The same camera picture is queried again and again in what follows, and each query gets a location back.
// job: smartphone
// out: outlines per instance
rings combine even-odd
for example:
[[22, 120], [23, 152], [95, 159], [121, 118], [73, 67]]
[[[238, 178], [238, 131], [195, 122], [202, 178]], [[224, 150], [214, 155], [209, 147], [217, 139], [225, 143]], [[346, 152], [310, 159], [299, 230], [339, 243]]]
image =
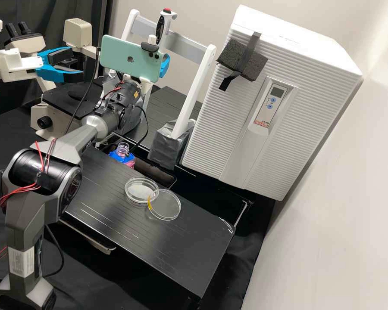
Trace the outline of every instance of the smartphone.
[[163, 53], [143, 50], [138, 44], [124, 41], [110, 35], [102, 37], [100, 64], [105, 68], [146, 78], [157, 82], [160, 76]]

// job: black foam block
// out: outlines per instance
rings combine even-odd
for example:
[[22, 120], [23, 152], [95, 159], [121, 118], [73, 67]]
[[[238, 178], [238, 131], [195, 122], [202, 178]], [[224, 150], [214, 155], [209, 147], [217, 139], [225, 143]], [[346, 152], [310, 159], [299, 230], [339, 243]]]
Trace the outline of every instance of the black foam block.
[[[233, 71], [239, 71], [238, 64], [241, 62], [246, 48], [246, 45], [238, 42], [237, 40], [231, 39], [221, 52], [217, 62]], [[249, 81], [255, 81], [267, 60], [268, 59], [265, 56], [253, 51], [249, 61], [246, 63], [246, 66], [242, 71], [240, 71], [241, 76]]]

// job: gray robotic arm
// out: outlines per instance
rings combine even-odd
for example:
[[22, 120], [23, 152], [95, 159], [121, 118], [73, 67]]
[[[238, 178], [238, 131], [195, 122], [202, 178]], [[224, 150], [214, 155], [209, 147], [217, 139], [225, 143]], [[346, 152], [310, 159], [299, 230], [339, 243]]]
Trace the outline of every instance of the gray robotic arm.
[[4, 171], [4, 193], [33, 183], [40, 188], [14, 194], [7, 200], [9, 274], [0, 283], [0, 310], [53, 308], [56, 295], [41, 271], [44, 225], [57, 222], [77, 193], [82, 180], [81, 155], [86, 148], [112, 131], [121, 130], [124, 110], [142, 103], [138, 85], [134, 81], [124, 84], [128, 91], [121, 100], [109, 100], [103, 110], [85, 117], [81, 127], [56, 140], [48, 170], [42, 171], [38, 148], [45, 158], [51, 141], [19, 151]]

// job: cylindrical motor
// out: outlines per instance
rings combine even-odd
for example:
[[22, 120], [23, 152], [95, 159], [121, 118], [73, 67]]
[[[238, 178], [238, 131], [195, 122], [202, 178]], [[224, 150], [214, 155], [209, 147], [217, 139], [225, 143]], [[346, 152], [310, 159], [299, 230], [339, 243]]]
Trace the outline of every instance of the cylindrical motor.
[[135, 81], [124, 81], [118, 87], [121, 88], [113, 92], [112, 95], [108, 95], [109, 102], [107, 104], [118, 113], [118, 130], [123, 132], [133, 128], [139, 121], [141, 110], [133, 110], [132, 107], [135, 105], [142, 107], [143, 100], [141, 89]]
[[[38, 174], [42, 168], [37, 151], [26, 150], [14, 162], [9, 172], [9, 180], [17, 186], [27, 186], [37, 182]], [[79, 167], [51, 157], [49, 170], [46, 169], [47, 177], [39, 185], [37, 192], [42, 195], [51, 195], [56, 192], [71, 170], [79, 170]]]

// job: petri dish lid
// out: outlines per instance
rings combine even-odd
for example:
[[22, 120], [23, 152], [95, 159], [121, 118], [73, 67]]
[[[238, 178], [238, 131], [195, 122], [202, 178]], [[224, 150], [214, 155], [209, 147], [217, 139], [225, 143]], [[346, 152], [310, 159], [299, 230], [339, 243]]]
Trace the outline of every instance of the petri dish lid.
[[158, 185], [146, 177], [134, 177], [125, 184], [125, 193], [129, 199], [137, 203], [147, 203], [148, 197], [158, 190]]
[[181, 211], [178, 197], [167, 189], [157, 189], [148, 198], [148, 209], [160, 220], [173, 220]]

